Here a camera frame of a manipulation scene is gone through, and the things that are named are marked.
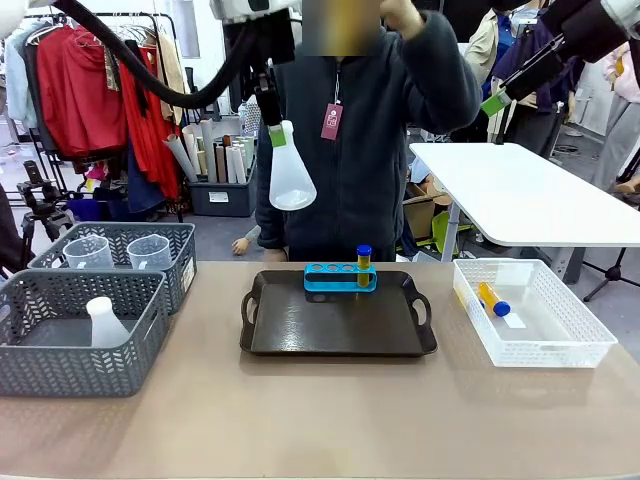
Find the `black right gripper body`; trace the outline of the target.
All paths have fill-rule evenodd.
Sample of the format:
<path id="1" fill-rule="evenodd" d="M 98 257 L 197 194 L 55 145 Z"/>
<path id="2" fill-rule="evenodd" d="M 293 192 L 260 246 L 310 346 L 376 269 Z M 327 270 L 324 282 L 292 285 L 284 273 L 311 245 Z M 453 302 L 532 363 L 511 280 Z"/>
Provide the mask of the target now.
<path id="1" fill-rule="evenodd" d="M 542 15 L 563 61 L 594 63 L 629 40 L 628 1 L 555 1 Z"/>

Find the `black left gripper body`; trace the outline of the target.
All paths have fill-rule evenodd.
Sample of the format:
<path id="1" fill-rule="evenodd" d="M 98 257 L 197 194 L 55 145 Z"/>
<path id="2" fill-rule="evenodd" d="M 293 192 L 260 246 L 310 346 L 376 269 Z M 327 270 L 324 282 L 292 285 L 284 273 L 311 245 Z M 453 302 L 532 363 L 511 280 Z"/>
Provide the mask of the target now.
<path id="1" fill-rule="evenodd" d="M 284 8 L 272 13 L 236 17 L 223 21 L 227 46 L 235 47 L 243 32 L 249 32 L 250 46 L 242 55 L 238 73 L 242 90 L 253 90 L 254 81 L 261 73 L 269 72 L 269 63 L 280 65 L 295 58 L 295 43 L 291 27 L 290 10 Z"/>

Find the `person's left hand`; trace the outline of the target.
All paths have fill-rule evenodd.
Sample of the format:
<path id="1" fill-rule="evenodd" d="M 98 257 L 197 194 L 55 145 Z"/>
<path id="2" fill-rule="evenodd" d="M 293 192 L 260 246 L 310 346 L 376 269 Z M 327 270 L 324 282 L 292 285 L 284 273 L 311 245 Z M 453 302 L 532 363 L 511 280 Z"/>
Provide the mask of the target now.
<path id="1" fill-rule="evenodd" d="M 425 20 L 411 0 L 382 0 L 380 14 L 385 25 L 397 31 L 404 40 L 413 39 L 425 27 Z"/>

